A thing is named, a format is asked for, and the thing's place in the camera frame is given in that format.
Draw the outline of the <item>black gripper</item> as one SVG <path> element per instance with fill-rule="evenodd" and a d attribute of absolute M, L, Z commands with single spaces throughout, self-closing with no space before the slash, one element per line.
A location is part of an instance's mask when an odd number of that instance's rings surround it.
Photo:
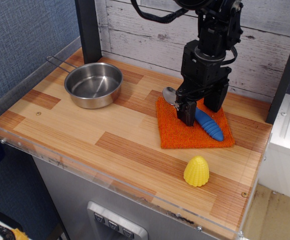
<path fill-rule="evenodd" d="M 199 41 L 188 42 L 183 51 L 181 75 L 183 83 L 176 90 L 177 118 L 187 126 L 193 126 L 197 102 L 218 112 L 228 90 L 228 75 L 231 68 L 222 67 L 226 57 L 222 51 L 218 56 L 206 55 L 199 48 Z"/>

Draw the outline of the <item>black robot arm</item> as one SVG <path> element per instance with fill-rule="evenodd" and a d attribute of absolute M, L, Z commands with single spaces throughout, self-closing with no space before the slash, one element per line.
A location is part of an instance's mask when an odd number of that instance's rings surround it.
<path fill-rule="evenodd" d="M 204 100 L 210 110 L 218 112 L 227 94 L 231 73 L 229 64 L 237 57 L 234 47 L 243 33 L 239 0 L 178 0 L 176 12 L 160 17 L 132 6 L 142 18 L 168 24 L 188 11 L 198 15 L 198 39 L 188 42 L 183 51 L 181 75 L 183 83 L 176 90 L 177 117 L 187 126 L 195 120 L 197 101 Z"/>

